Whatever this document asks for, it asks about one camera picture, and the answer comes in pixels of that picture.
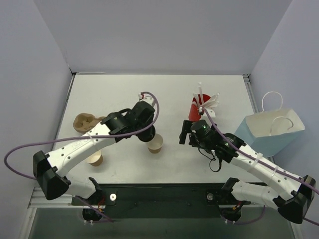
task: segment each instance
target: red plastic cup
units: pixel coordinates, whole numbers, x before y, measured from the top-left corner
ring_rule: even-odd
[[[199,98],[199,104],[201,105],[202,102],[201,102],[200,94],[198,94],[198,98]],[[206,101],[208,101],[210,99],[210,96],[206,95],[206,94],[203,94],[203,99],[204,99],[204,103],[205,103]],[[196,105],[193,105],[193,102],[198,104],[198,102],[196,102],[195,97],[193,98],[192,104],[190,106],[188,120],[190,120],[190,121],[199,121],[200,118],[201,118],[201,115],[199,114],[199,108]]]

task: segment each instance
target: silver bolt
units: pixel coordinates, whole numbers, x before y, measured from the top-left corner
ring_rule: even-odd
[[[112,202],[116,200],[116,194],[115,194],[115,193],[112,193],[112,194],[110,195],[110,200],[111,200]]]
[[[213,200],[214,195],[212,193],[207,194],[207,199],[208,200]]]

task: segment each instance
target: paper bag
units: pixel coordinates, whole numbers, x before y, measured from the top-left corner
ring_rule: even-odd
[[[246,116],[235,135],[249,144],[253,150],[262,153],[264,157],[271,157],[298,137],[305,130],[305,126],[293,109],[282,109],[282,96],[278,110],[265,112],[264,97],[262,99],[263,111]]]

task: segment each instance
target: gray wall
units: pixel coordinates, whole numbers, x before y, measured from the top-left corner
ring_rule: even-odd
[[[279,91],[284,106],[292,107],[306,126],[306,132],[275,161],[301,176],[319,180],[319,1],[294,0],[289,6],[264,53],[254,68],[251,81],[256,100],[267,91]],[[267,101],[267,108],[278,106],[278,98]],[[307,217],[319,222],[319,196]],[[303,223],[305,238],[318,238],[319,227]]]
[[[71,73],[32,0],[0,1],[0,158],[11,148],[52,139]],[[16,169],[32,174],[32,155],[14,153]],[[18,237],[34,181],[0,164],[0,238]]]
[[[243,74],[291,0],[34,0],[73,72]]]

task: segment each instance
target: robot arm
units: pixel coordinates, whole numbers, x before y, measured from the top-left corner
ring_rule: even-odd
[[[130,133],[149,125],[153,121],[154,105],[155,100],[152,97],[143,97],[132,109],[110,113],[84,134],[83,139],[47,154],[42,151],[36,153],[33,156],[33,174],[46,199],[52,200],[63,194],[71,194],[89,200],[99,200],[101,190],[93,178],[78,178],[69,171],[94,152],[123,138],[129,138],[132,136]],[[148,142],[154,135],[155,128],[152,126],[138,133],[137,137],[143,142]]]
[[[238,153],[221,137],[213,126],[210,128],[204,120],[197,122],[185,120],[182,133],[179,137],[180,144],[185,144],[186,135],[188,133],[190,134],[189,145],[192,147],[201,148],[207,153],[215,154],[220,163],[226,161],[227,163],[238,166],[267,184],[267,186],[260,186],[246,183],[236,178],[230,178],[223,186],[225,193],[232,194],[238,201],[250,201],[275,208],[287,220],[298,224],[302,223],[314,198],[314,194],[300,182],[285,177],[276,171],[283,171],[315,186],[316,181],[312,177],[300,177],[287,172],[264,158],[262,154],[255,152],[243,140],[233,134],[226,133],[224,136],[232,142],[233,145],[244,153],[253,155],[256,160],[254,161]],[[275,170],[271,170],[264,164],[271,166]]]

